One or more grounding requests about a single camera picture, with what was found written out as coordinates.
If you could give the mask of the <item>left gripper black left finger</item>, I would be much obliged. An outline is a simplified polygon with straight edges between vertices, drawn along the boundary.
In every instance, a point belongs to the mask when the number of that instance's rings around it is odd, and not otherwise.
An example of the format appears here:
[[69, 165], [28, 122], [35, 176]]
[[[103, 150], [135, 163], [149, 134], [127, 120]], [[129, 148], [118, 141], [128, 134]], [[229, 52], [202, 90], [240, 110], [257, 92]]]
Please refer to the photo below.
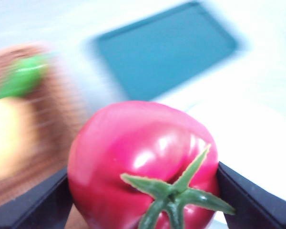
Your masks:
[[72, 205], [65, 167], [0, 206], [0, 229], [63, 229]]

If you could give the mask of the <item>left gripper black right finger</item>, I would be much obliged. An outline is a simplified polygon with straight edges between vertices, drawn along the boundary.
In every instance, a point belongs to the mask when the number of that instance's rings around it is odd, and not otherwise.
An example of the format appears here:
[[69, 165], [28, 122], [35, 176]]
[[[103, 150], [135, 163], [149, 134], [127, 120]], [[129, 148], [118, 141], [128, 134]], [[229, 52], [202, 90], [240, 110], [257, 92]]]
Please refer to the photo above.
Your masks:
[[223, 163], [216, 173], [221, 199], [235, 208], [225, 214], [230, 229], [286, 229], [286, 201], [265, 191]]

